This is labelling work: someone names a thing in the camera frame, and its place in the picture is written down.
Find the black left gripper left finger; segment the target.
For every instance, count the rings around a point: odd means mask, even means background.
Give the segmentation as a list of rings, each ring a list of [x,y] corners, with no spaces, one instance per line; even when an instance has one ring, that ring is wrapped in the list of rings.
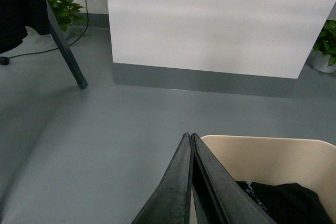
[[[158,187],[133,223],[189,223],[194,152],[184,133]]]

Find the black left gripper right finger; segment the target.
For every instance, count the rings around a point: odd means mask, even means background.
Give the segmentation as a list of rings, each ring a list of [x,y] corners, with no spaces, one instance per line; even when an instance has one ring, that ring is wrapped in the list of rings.
[[[201,138],[191,136],[193,194],[198,223],[274,223],[235,182]]]

